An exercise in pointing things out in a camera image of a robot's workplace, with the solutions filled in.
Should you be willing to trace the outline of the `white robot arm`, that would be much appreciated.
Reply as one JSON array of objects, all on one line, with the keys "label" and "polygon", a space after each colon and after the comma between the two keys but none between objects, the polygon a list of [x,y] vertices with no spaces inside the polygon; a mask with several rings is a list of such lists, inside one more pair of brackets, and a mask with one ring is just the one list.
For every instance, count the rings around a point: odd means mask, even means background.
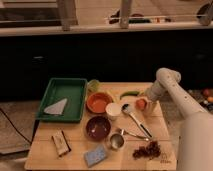
[{"label": "white robot arm", "polygon": [[168,92],[184,117],[176,171],[213,171],[213,115],[179,85],[180,80],[178,71],[160,68],[145,94],[157,101]]}]

